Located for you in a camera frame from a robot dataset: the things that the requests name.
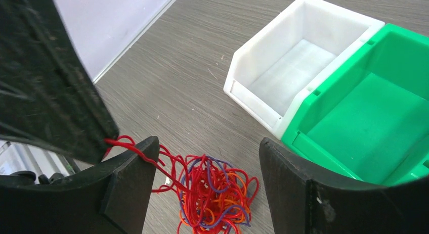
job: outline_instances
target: rubber band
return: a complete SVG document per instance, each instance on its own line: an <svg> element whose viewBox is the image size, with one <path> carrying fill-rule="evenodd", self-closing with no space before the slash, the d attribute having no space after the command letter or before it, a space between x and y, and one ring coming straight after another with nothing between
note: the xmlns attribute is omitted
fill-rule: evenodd
<svg viewBox="0 0 429 234"><path fill-rule="evenodd" d="M178 234L182 224L192 228L194 234L229 234L232 230L241 234L241 225L250 226L250 205L259 190L256 177L249 178L243 170L207 155L173 156L165 146L159 145L160 157L166 156L171 162L171 171L168 173L162 168L165 164L161 159L158 162L162 167L140 152L128 135L121 135L117 140L105 139L105 142L112 147L120 146L135 152L172 180L170 186L163 184L152 192L176 193L180 206ZM176 164L182 168L179 174ZM250 193L249 185L253 181L256 188Z"/></svg>

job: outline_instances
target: tangled rubber band pile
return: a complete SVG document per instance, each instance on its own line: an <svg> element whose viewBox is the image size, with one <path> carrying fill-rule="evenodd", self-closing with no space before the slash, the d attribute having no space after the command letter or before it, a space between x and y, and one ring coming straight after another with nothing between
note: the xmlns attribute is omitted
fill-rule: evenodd
<svg viewBox="0 0 429 234"><path fill-rule="evenodd" d="M123 138L131 143L120 142ZM117 140L105 139L105 142L135 152L173 181L170 186L162 185L152 192L171 190L177 194L181 208L178 234L182 224L190 226L194 234L228 234L231 230L241 233L240 225L250 226L250 204L259 190L256 177L249 178L243 170L210 156L173 156L166 147L159 145L159 153L171 160L171 173L168 173L134 147L135 142L128 135L122 135ZM162 160L159 159L158 162L165 166ZM180 174L177 174L176 163L182 167ZM256 188L253 194L250 194L249 184L252 181L256 183Z"/></svg>

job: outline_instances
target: white plastic bin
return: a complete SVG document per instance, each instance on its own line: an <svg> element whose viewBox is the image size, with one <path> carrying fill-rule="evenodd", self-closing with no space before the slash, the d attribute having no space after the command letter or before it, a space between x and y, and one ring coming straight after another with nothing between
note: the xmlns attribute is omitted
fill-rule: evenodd
<svg viewBox="0 0 429 234"><path fill-rule="evenodd" d="M322 0L295 0L234 53L224 91L281 138L303 100L383 26Z"/></svg>

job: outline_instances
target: empty bin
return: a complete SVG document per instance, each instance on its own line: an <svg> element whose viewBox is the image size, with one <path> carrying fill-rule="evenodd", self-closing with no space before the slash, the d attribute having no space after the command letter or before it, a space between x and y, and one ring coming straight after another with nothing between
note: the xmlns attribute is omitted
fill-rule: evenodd
<svg viewBox="0 0 429 234"><path fill-rule="evenodd" d="M224 91L281 138L302 101L383 25L322 0L295 0L235 52Z"/></svg>
<svg viewBox="0 0 429 234"><path fill-rule="evenodd" d="M429 38L388 24L309 95L282 141L382 185L429 174Z"/></svg>

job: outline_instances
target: red string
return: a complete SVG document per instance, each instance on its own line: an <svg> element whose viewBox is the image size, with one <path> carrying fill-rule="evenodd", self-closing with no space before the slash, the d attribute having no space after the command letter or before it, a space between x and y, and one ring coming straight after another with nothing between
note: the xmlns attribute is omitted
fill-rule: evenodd
<svg viewBox="0 0 429 234"><path fill-rule="evenodd" d="M121 139L127 139L131 143L120 142ZM200 157L188 155L185 158L180 155L173 156L166 147L159 145L160 155L167 156L171 161L171 172L168 173L139 151L128 135L122 135L117 140L105 139L105 142L135 152L172 180L170 186L162 185L152 192L173 191L178 196L181 205L178 234L182 224L191 227L194 234L221 232L227 234L231 230L241 233L238 225L248 225L251 221L250 204L259 190L259 181L256 177L249 178L243 170L232 168L206 155ZM182 168L179 175L176 163ZM256 189L248 196L249 184L252 181L255 181Z"/></svg>

